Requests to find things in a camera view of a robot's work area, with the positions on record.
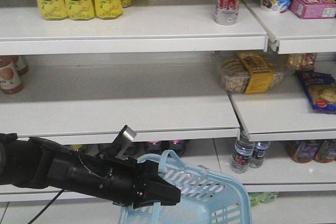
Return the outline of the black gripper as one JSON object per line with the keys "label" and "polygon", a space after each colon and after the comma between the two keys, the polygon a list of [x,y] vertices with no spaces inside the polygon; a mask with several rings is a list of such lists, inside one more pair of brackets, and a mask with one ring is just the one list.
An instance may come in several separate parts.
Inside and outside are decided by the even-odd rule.
{"label": "black gripper", "polygon": [[145,161],[130,166],[116,165],[97,185],[97,197],[134,209],[153,206],[175,206],[181,201],[181,190],[157,174],[158,163]]}

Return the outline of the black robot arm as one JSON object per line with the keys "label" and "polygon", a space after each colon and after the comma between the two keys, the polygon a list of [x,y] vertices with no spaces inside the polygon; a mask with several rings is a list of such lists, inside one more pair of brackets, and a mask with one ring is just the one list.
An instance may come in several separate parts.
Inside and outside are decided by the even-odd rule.
{"label": "black robot arm", "polygon": [[1,134],[1,184],[48,186],[107,199],[120,206],[174,206],[181,191],[158,174],[158,163],[101,158],[45,138]]}

